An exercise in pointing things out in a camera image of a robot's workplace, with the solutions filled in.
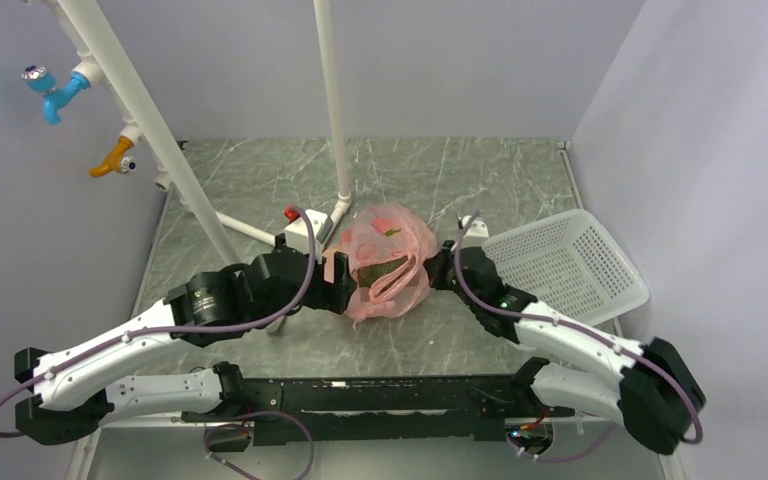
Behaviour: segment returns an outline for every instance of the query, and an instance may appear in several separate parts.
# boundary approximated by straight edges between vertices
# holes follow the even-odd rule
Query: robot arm
[[[465,245],[474,231],[472,223],[465,227]],[[511,381],[518,402],[532,408],[564,406],[609,418],[643,446],[664,455],[685,441],[694,423],[690,409],[695,414],[706,399],[669,342],[655,338],[645,344],[618,338],[569,318],[506,285],[481,248],[460,250],[458,275],[453,248],[454,242],[444,243],[441,252],[426,263],[434,288],[457,293],[492,335],[518,348],[540,348],[580,369],[531,358]]]
[[[481,228],[481,234],[486,234],[486,227]],[[240,325],[276,312],[301,288],[307,268],[307,255],[288,247],[281,236],[278,239],[274,252],[258,256],[251,265],[197,274],[141,315],[93,340],[55,353],[36,349],[19,352],[17,380],[38,375],[45,375],[45,380],[32,387],[33,396],[16,405],[17,429],[49,445],[76,440],[99,425],[131,416],[185,411],[220,420],[244,412],[251,403],[242,375],[238,367],[224,362],[212,370],[190,374],[128,376],[164,355],[239,338],[242,331],[158,332],[130,337],[142,329]],[[656,375],[634,359],[619,355],[618,347],[608,345],[648,356],[668,370],[685,391],[693,393],[698,410],[704,405],[704,396],[675,349],[659,339],[645,345],[610,336],[554,311],[533,295],[505,285],[493,262],[475,246],[478,244],[480,239],[467,237],[461,254],[463,276],[479,299],[507,311],[557,321],[515,319],[487,311],[474,302],[454,273],[453,242],[446,242],[441,252],[425,263],[432,286],[457,293],[489,333],[519,347],[551,352],[580,369],[530,359],[511,378],[510,391],[516,402],[527,411],[563,406],[600,415],[625,426],[647,448],[672,453],[690,426],[686,408]],[[325,281],[325,268],[333,269],[333,276],[327,276],[332,281]],[[302,305],[342,313],[356,288],[349,272],[343,254],[337,254],[331,265],[317,263],[301,304],[288,315]],[[52,366],[115,339],[120,341],[110,348],[55,375],[47,374]]]

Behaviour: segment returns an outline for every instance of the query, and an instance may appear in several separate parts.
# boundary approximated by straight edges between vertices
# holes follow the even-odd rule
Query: red button
[[[287,217],[287,220],[289,220],[290,223],[295,222],[296,219],[301,216],[299,215],[299,212],[293,210],[293,207],[295,207],[295,204],[291,203],[287,205],[287,208],[284,209],[284,216]]]

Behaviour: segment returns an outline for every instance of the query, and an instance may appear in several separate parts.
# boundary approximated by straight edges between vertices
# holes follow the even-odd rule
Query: light gray panel
[[[103,0],[173,131],[328,136],[312,0]],[[568,139],[643,0],[334,0],[346,135]]]
[[[142,152],[134,175],[90,178],[122,116],[92,89],[49,126],[19,78],[37,61],[65,82],[79,59],[45,7],[0,1],[0,395],[16,385],[15,352],[59,350],[129,317],[163,199]],[[12,424],[10,403],[0,427]],[[0,440],[0,479],[62,478],[71,452]]]
[[[768,2],[647,2],[573,154],[652,294],[626,331],[674,342],[708,396],[689,478],[768,478]]]

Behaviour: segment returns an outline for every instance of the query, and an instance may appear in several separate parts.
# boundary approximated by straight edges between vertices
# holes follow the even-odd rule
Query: wire
[[[540,412],[540,416],[537,417],[537,420],[535,420],[532,423],[526,423],[525,425],[519,427],[520,430],[525,430],[526,432],[530,432],[534,430],[535,428],[539,427],[540,424],[543,422],[543,420],[546,419],[546,416],[549,415],[549,407],[546,407],[543,409],[542,412]]]
[[[313,468],[313,459],[316,453],[315,451],[316,447],[313,442],[313,436],[310,434],[310,430],[308,430],[304,426],[304,424],[300,422],[297,418],[287,415],[284,412],[263,411],[263,412],[247,413],[245,415],[240,415],[238,417],[232,417],[224,420],[245,422],[246,420],[251,420],[253,418],[267,417],[267,416],[277,416],[277,417],[281,417],[283,419],[289,420],[290,422],[294,423],[297,427],[299,427],[299,430],[301,430],[305,438],[307,438],[307,443],[308,445],[310,445],[310,454],[308,455],[307,464],[305,465],[305,468],[302,470],[302,472],[297,477],[294,478],[294,480],[301,480],[302,478],[307,476],[307,474],[310,473],[310,469]],[[224,458],[210,451],[210,437],[220,430],[232,430],[232,429],[240,430],[246,433],[249,431],[248,427],[245,427],[243,425],[238,425],[236,423],[225,423],[208,430],[208,432],[204,435],[204,451],[207,453],[206,458],[212,458],[213,460],[216,460],[220,464],[230,468],[231,470],[239,473],[240,475],[248,478],[249,480],[260,480],[259,478],[246,472],[242,468],[234,465],[233,463],[225,460]]]
[[[245,332],[254,328],[263,327],[266,325],[269,325],[270,323],[274,322],[275,320],[283,317],[287,312],[292,310],[301,300],[304,298],[305,292],[307,292],[308,287],[310,287],[311,279],[313,278],[313,271],[316,263],[316,257],[313,255],[313,252],[316,251],[316,243],[315,243],[315,236],[313,233],[313,224],[310,222],[310,218],[308,218],[307,214],[305,213],[304,209],[299,208],[297,206],[293,206],[292,209],[296,211],[296,213],[299,214],[302,221],[305,223],[305,227],[307,228],[307,237],[308,237],[308,247],[311,252],[310,255],[308,255],[307,259],[307,271],[305,272],[304,279],[302,280],[302,285],[299,287],[299,291],[296,292],[296,295],[293,297],[292,300],[290,300],[287,305],[282,307],[277,312],[267,315],[264,318],[261,318],[259,320],[255,320],[253,322],[247,322],[242,325],[231,325],[231,326],[225,326],[225,327],[152,327],[152,328],[143,328],[141,330],[136,330],[133,332],[129,332],[131,341],[137,337],[142,337],[144,335],[152,335],[156,333],[203,333],[203,334],[214,334],[214,333],[237,333],[237,332]],[[111,338],[109,340],[106,340],[104,342],[99,343],[98,345],[86,350],[85,352],[82,352],[78,355],[75,355],[74,357],[70,358],[69,360],[66,360],[65,362],[55,365],[51,367],[48,372],[41,373],[30,380],[27,380],[25,382],[22,382],[17,387],[13,388],[7,394],[2,396],[0,398],[0,409],[4,406],[5,403],[10,401],[13,397],[16,395],[22,393],[25,391],[25,389],[29,389],[30,387],[33,387],[34,385],[42,382],[45,380],[46,375],[56,375],[59,372],[62,372],[63,370],[72,367],[80,362],[83,362],[84,360],[92,357],[93,355],[98,355],[99,353],[107,350],[108,348],[112,347],[113,345],[118,344],[123,339],[122,337],[115,337]],[[0,430],[0,438],[17,438],[22,437],[24,434],[22,432],[18,431],[2,431]]]
[[[525,452],[533,455],[542,455],[554,442],[554,430],[552,427],[545,428],[545,431],[546,434],[543,435],[542,432],[538,431],[512,430],[508,432],[507,438],[509,443],[521,447]]]
[[[582,458],[590,455],[591,453],[595,452],[599,449],[599,447],[602,446],[603,443],[605,443],[605,440],[608,439],[609,436],[614,432],[614,430],[617,429],[616,423],[611,423],[608,425],[608,428],[605,429],[605,432],[602,433],[602,435],[599,436],[599,438],[596,439],[595,442],[593,442],[589,447],[585,448],[584,450],[575,453],[573,455],[567,455],[565,457],[541,457],[540,455],[535,455],[533,453],[525,451],[525,449],[517,444],[514,443],[514,441],[511,439],[510,436],[507,437],[508,444],[510,446],[514,447],[514,450],[516,450],[517,455],[525,455],[528,458],[531,458],[535,462],[543,462],[543,463],[567,463],[567,462],[574,462],[576,460],[581,460]]]
[[[485,392],[484,390],[481,390],[478,387],[469,387],[469,388],[466,389],[466,391],[467,392],[476,392],[481,397],[483,397],[483,398],[485,398],[487,400],[490,400],[491,402],[499,403],[499,404],[502,404],[502,405],[513,405],[514,403],[516,403],[513,400],[505,400],[503,398],[499,398],[499,397],[490,395],[489,393]]]
[[[514,318],[522,318],[522,319],[528,319],[528,320],[536,320],[539,322],[546,322],[546,323],[553,323],[554,319],[552,317],[547,317],[545,315],[536,315],[533,313],[523,313],[523,312],[514,312],[511,310],[502,310],[501,308],[496,308],[492,305],[487,304],[486,302],[482,301],[480,298],[478,298],[475,293],[469,288],[469,285],[466,283],[466,280],[464,280],[463,276],[463,265],[461,263],[461,245],[463,243],[463,238],[466,232],[469,230],[469,227],[472,225],[472,222],[475,220],[476,217],[478,217],[479,212],[476,211],[472,214],[472,216],[469,217],[469,220],[464,225],[464,228],[461,229],[458,232],[458,241],[455,243],[455,275],[458,278],[458,282],[460,282],[461,287],[463,288],[464,293],[469,297],[470,300],[472,300],[476,305],[483,308],[484,310],[487,310],[490,313],[495,313],[497,315],[504,315],[507,317],[514,317]],[[601,335],[594,333],[590,331],[589,328],[580,325],[575,322],[570,322],[565,319],[559,319],[558,321],[559,325],[562,325],[567,328],[571,328],[579,333],[583,333],[584,335],[587,335],[588,337],[596,340],[597,342],[601,343],[602,345],[605,345],[608,348],[615,349],[618,347],[619,353],[626,355],[627,357],[630,357],[634,361],[640,363],[641,365],[645,366],[646,368],[652,370],[655,374],[660,376],[664,379],[667,384],[672,387],[673,390],[675,390],[676,394],[678,394],[679,398],[681,399],[682,403],[684,403],[685,408],[687,408],[688,413],[690,414],[690,420],[693,423],[693,429],[695,431],[695,437],[691,439],[683,438],[682,441],[689,444],[698,444],[702,442],[702,422],[699,420],[699,413],[696,411],[696,407],[693,406],[693,402],[690,400],[690,397],[688,397],[687,393],[684,391],[683,388],[681,388],[681,385],[678,384],[678,382],[670,376],[664,369],[653,363],[647,358],[644,358],[635,352],[632,352],[631,350],[620,346],[618,344],[615,344],[611,340],[602,337]],[[578,460],[578,456],[571,456],[568,457],[570,460],[566,461],[572,461],[572,460]]]

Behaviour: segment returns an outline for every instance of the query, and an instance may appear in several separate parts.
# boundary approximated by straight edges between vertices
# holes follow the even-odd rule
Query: blue faucet
[[[58,89],[54,75],[42,65],[31,65],[22,73],[22,80],[31,87],[31,90],[41,94],[45,99],[42,105],[42,113],[50,125],[60,123],[60,115],[57,111],[65,107],[75,98],[81,90],[90,88],[90,81],[80,73],[72,73],[72,79],[65,87]]]

